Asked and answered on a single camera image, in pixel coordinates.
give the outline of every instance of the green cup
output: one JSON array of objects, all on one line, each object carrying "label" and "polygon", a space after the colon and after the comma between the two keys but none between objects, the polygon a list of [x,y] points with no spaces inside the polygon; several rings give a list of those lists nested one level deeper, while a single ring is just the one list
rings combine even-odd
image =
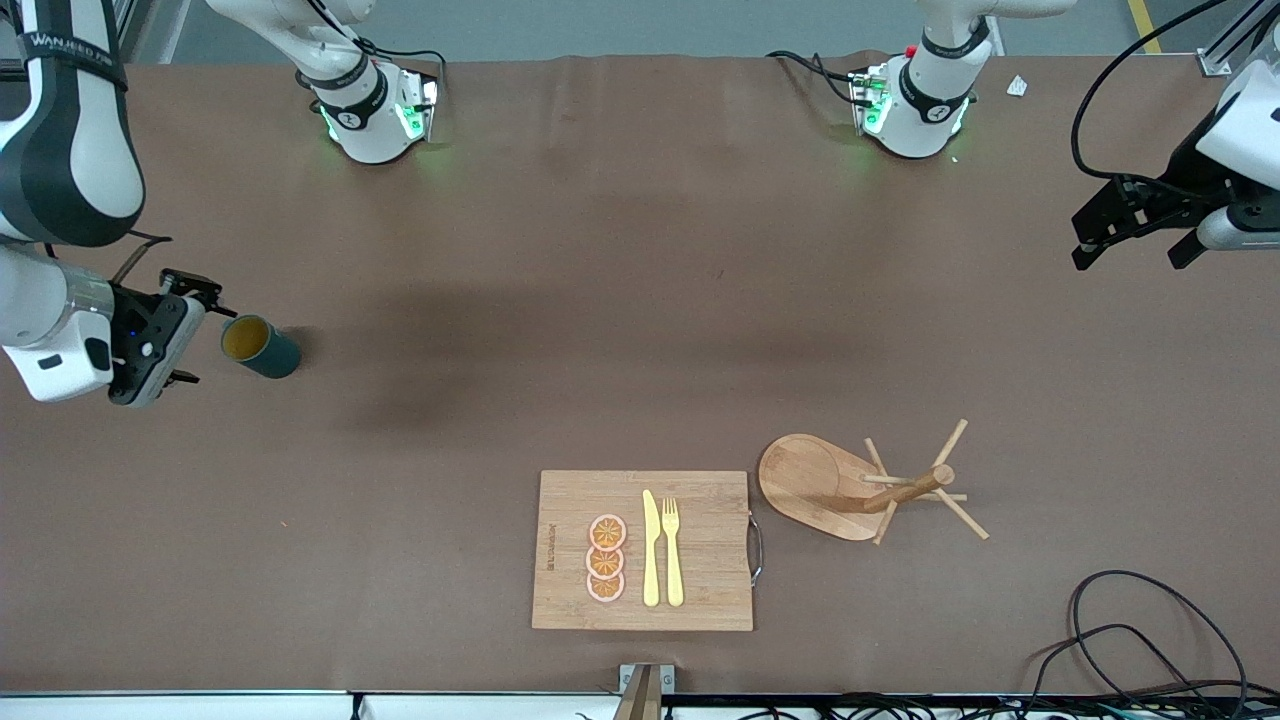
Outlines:
[{"label": "green cup", "polygon": [[298,369],[302,350],[257,315],[241,315],[223,325],[223,355],[264,378],[280,379]]}]

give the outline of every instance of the metal handle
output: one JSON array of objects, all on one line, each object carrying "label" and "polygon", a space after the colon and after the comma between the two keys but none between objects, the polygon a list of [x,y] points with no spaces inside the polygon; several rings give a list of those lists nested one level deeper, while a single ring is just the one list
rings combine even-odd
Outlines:
[{"label": "metal handle", "polygon": [[760,573],[764,571],[764,533],[760,532],[760,525],[750,510],[746,511],[746,521],[748,532],[755,530],[755,570],[751,571],[751,588],[755,588],[755,583],[760,580]]}]

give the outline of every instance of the green led light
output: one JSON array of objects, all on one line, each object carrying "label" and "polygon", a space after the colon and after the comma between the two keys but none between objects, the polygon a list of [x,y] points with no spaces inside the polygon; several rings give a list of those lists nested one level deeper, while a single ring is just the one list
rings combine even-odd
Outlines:
[{"label": "green led light", "polygon": [[338,142],[338,131],[333,129],[333,120],[329,119],[329,111],[324,109],[324,105],[320,106],[320,117],[324,118],[324,124],[329,128],[329,140]]},{"label": "green led light", "polygon": [[422,113],[419,113],[413,108],[404,108],[402,105],[396,105],[396,109],[399,110],[401,124],[404,126],[404,135],[407,135],[410,140],[422,137]]}]

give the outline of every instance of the cutting board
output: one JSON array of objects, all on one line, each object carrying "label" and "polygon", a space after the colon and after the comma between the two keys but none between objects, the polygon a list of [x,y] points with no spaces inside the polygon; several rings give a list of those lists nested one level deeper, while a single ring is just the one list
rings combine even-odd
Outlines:
[{"label": "cutting board", "polygon": [[[655,561],[662,602],[644,605],[644,502],[649,489],[680,503],[680,565],[685,603],[667,603],[667,536]],[[588,528],[604,514],[622,518],[626,588],[613,602],[586,593]],[[534,628],[561,630],[751,630],[746,555],[746,473],[545,470],[538,500]]]}]

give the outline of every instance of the wooden base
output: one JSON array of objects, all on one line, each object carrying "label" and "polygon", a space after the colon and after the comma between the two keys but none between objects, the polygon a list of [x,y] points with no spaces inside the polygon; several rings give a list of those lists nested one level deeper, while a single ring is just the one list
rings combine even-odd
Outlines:
[{"label": "wooden base", "polygon": [[874,465],[805,434],[778,438],[760,459],[760,491],[778,512],[847,541],[876,537],[884,512],[842,511],[847,498],[872,497],[886,486],[867,482]]}]

